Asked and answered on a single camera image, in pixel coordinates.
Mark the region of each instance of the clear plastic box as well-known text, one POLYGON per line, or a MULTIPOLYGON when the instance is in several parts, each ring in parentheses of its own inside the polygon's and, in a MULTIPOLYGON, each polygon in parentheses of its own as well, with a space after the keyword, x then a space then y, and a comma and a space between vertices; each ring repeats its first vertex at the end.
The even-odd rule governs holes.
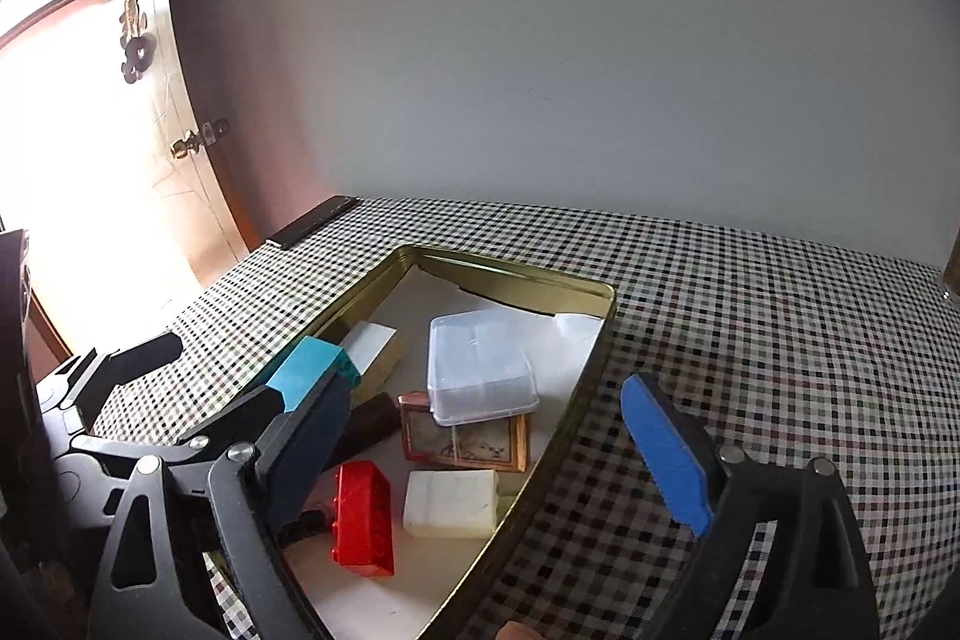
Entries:
POLYGON ((536 379, 511 314, 496 310, 430 321, 426 387, 440 426, 531 413, 536 379))

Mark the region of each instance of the framed picture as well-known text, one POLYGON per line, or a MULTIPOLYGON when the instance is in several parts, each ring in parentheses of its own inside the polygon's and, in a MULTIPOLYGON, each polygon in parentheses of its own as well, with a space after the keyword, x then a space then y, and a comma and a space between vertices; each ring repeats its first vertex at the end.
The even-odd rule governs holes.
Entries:
POLYGON ((426 391, 400 396, 403 455, 429 461, 501 472, 526 472, 530 461, 530 416, 440 426, 430 413, 426 391))

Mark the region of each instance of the silver bolt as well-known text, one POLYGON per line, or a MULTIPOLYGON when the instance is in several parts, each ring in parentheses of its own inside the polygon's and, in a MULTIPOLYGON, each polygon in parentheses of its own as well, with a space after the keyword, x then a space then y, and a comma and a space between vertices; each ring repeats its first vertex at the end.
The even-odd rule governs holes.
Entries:
POLYGON ((830 477, 837 471, 837 468, 833 466, 833 462, 829 458, 814 458, 813 471, 823 477, 830 477))
POLYGON ((136 463, 136 471, 142 475, 149 475, 160 469, 160 459, 152 453, 150 456, 141 456, 140 461, 136 463))
POLYGON ((738 445, 724 445, 720 448, 720 461, 725 464, 741 464, 744 458, 746 455, 738 445))
POLYGON ((234 442, 227 448, 227 458, 238 464, 246 464, 253 458, 253 445, 248 442, 234 442))

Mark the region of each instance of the table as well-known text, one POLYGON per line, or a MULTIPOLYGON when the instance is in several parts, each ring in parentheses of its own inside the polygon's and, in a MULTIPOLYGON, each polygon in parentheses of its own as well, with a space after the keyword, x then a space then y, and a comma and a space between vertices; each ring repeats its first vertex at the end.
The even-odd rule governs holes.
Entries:
MULTIPOLYGON (((656 372, 719 443, 759 461, 832 458, 851 493, 884 637, 906 637, 960 557, 960 313, 937 271, 798 239, 510 204, 367 199, 289 251, 261 247, 174 322, 184 355, 114 390, 98 434, 170 442, 219 410, 390 250, 419 242, 603 280, 613 348, 578 437, 515 557, 462 632, 526 617, 548 638, 634 638, 692 549, 619 419, 656 372)), ((757 529, 718 627, 746 618, 770 533, 757 529)), ((254 636, 220 582, 237 635, 254 636)))

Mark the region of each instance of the red block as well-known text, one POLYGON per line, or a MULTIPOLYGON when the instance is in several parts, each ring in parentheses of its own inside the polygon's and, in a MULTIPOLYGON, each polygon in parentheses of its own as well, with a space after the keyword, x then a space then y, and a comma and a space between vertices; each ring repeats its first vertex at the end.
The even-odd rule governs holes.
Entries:
POLYGON ((372 461, 348 461, 337 471, 333 560, 357 575, 394 574, 390 482, 372 461))

